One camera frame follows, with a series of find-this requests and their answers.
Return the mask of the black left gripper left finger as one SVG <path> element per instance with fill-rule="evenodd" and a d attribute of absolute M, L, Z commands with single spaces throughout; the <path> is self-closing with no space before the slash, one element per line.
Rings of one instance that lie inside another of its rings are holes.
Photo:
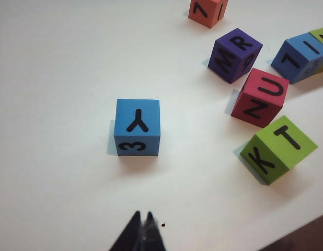
<path fill-rule="evenodd" d="M 141 215 L 136 211 L 119 235 L 110 251 L 134 251 L 140 249 Z"/>

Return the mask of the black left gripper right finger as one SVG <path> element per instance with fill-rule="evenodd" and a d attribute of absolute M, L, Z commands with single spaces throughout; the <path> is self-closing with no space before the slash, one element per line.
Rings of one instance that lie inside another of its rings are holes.
<path fill-rule="evenodd" d="M 166 251 L 158 225 L 149 211 L 142 226 L 141 250 L 144 251 Z"/>

